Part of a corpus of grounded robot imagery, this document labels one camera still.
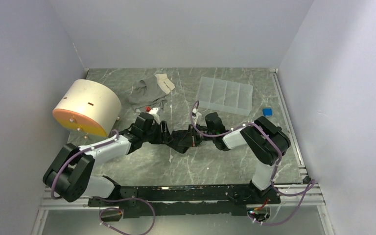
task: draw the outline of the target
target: white cylindrical container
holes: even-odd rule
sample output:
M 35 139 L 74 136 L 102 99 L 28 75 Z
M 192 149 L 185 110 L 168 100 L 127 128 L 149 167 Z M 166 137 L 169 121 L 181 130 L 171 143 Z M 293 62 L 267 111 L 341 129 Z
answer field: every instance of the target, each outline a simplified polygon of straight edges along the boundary
M 55 109 L 65 128 L 106 137 L 121 110 L 118 96 L 106 86 L 85 79 L 75 81 Z

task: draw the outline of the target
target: black metal base frame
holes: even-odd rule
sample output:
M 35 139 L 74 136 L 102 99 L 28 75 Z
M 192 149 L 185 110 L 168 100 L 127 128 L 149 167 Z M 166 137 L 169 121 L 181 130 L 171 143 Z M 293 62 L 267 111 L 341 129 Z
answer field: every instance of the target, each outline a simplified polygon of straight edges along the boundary
M 280 197 L 273 188 L 261 195 L 251 182 L 249 184 L 230 185 L 195 185 L 195 186 L 141 186 L 116 187 L 116 198 L 109 200 L 137 197 L 149 201 L 156 215 L 218 214 L 245 215 L 246 205 L 279 204 Z M 126 218 L 151 216 L 152 212 L 143 202 L 132 200 L 107 203 L 91 198 L 89 207 L 120 207 L 126 212 Z

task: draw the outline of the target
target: black bracket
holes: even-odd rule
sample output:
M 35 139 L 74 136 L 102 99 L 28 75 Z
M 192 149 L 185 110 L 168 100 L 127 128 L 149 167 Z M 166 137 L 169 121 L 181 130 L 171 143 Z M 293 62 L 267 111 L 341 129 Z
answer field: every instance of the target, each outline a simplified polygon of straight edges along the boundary
M 250 181 L 249 185 L 238 185 L 233 188 L 228 195 L 234 204 L 263 204 L 268 199 L 269 204 L 279 204 L 281 202 L 277 192 L 268 187 L 264 192 L 256 188 Z
M 79 150 L 74 144 L 64 145 L 44 174 L 44 184 L 51 187 L 63 164 L 77 152 Z M 90 155 L 81 154 L 70 165 L 75 165 L 75 168 L 67 167 L 64 169 L 55 185 L 55 192 L 66 201 L 73 202 L 80 198 L 87 188 L 94 165 L 94 158 Z
M 115 188 L 113 189 L 113 192 L 110 194 L 107 200 L 118 200 L 123 198 L 131 198 L 131 197 L 138 197 L 138 190 L 135 187 L 122 187 L 116 182 L 114 182 Z M 129 200 L 127 202 L 105 202 L 98 198 L 91 198 L 89 200 L 89 207 L 112 207 L 112 206 L 118 206 L 123 203 L 127 203 L 128 206 L 134 206 L 136 205 L 136 200 Z
M 205 116 L 205 122 L 207 124 L 208 132 L 212 135 L 222 134 L 227 132 L 226 127 L 223 125 L 223 121 L 216 112 L 207 114 Z M 228 151 L 228 147 L 223 142 L 223 136 L 212 139 L 215 147 L 218 150 Z

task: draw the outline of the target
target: plastic compartment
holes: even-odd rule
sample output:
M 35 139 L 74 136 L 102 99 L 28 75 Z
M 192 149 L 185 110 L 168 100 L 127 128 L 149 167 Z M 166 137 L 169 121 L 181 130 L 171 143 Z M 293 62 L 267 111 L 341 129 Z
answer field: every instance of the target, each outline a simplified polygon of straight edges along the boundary
M 201 77 L 197 99 L 201 108 L 247 116 L 252 109 L 253 86 Z

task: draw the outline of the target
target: white wall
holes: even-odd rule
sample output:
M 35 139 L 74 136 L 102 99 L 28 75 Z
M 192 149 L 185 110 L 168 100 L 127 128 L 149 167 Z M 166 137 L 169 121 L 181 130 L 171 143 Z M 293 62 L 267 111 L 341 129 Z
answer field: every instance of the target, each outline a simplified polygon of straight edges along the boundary
M 313 0 L 50 0 L 88 68 L 277 68 Z
M 338 235 L 376 234 L 376 0 L 315 0 L 279 68 Z
M 67 140 L 51 110 L 84 69 L 46 0 L 0 0 L 0 235 L 31 233 Z

